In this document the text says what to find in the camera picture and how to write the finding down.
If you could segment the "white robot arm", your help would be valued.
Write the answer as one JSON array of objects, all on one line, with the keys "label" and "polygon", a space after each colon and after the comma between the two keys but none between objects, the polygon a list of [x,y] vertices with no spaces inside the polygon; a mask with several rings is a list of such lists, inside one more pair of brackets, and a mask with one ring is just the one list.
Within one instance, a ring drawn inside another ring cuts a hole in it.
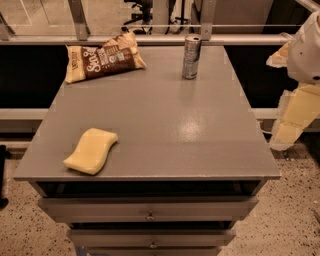
[{"label": "white robot arm", "polygon": [[298,82],[293,91],[284,90],[278,103],[269,146],[290,148],[303,131],[320,115],[320,25],[313,12],[298,32],[266,61],[271,67],[286,67],[288,76]]}]

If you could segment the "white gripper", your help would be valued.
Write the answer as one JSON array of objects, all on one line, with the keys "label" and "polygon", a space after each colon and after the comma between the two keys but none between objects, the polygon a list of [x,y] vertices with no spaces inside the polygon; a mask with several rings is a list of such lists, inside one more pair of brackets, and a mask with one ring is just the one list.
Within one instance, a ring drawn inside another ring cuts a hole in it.
[{"label": "white gripper", "polygon": [[[286,67],[289,45],[289,42],[285,43],[269,56],[266,64],[275,68]],[[277,118],[271,129],[270,148],[276,151],[285,151],[292,147],[302,134],[303,129],[309,126],[319,115],[319,86],[300,86],[292,94],[285,90],[280,97]]]}]

